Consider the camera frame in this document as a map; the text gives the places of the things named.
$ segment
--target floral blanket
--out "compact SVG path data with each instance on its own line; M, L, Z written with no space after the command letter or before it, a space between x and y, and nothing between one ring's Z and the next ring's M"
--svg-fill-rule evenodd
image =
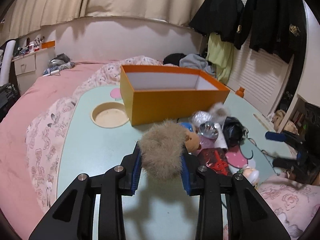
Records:
M29 125L26 134L27 167L38 203L44 213L57 197L61 153L79 98L95 87L119 84L121 65L162 65L162 63L139 56L106 64L78 86L72 97L59 99Z
M292 240L298 239L320 208L320 187L287 179L285 173L272 175L258 192L271 207ZM223 230L228 240L228 225Z

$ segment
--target black clothing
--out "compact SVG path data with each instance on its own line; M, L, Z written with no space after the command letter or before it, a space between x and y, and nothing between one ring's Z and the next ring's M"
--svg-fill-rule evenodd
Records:
M165 64L173 64L179 66L180 59L184 58L186 54L183 53L174 53L166 56L163 60L163 65Z
M189 26L204 36L215 32L222 41L233 43L243 8L241 0L204 0Z
M241 49L251 30L251 49L275 53L289 63L300 48L300 32L306 31L303 17L302 0L247 0L234 45Z

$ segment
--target metal screw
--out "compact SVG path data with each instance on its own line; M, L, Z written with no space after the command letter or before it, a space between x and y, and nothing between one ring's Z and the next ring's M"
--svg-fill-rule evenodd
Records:
M207 166L205 166L205 165L200 165L199 167L198 167L198 170L199 171L206 171L208 168L207 168Z
M116 172L121 172L121 171L123 171L123 167L121 165L118 165L118 166L115 167L115 171Z
M78 179L79 179L79 180L85 180L86 178L87 178L87 175L84 174L84 173L82 173L82 174L80 174L80 175L78 176Z
M243 180L243 175L242 175L241 173L236 173L236 174L235 174L235 178L236 178L237 180Z

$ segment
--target metal object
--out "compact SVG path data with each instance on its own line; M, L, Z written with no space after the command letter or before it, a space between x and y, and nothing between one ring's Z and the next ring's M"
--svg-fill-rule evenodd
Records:
M205 166L205 165L200 165L199 167L198 167L198 170L199 171L206 171L208 168L207 168L207 166Z
M243 175L241 173L236 173L234 176L237 180L243 180Z
M199 132L202 136L211 140L216 140L219 135L217 126L214 122L205 122L201 124L199 127Z
M49 68L55 67L55 66L60 66L65 64L65 62L61 59L53 59L49 62Z
M195 127L200 127L201 124L210 121L212 119L212 115L205 111L198 111L192 114L190 117L190 122Z
M118 165L118 166L115 167L115 171L116 172L121 172L121 171L123 171L123 167L121 165Z
M79 176L78 176L78 179L79 180L85 180L87 178L87 174L84 174L84 173L82 173L82 174L80 174Z

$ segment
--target white drawer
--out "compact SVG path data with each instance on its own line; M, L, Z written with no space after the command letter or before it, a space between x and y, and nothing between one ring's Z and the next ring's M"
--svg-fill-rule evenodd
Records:
M14 62L16 76L36 70L35 55L30 55Z
M21 75L17 75L18 86L20 95L22 96L32 85L36 82L36 72L28 72Z

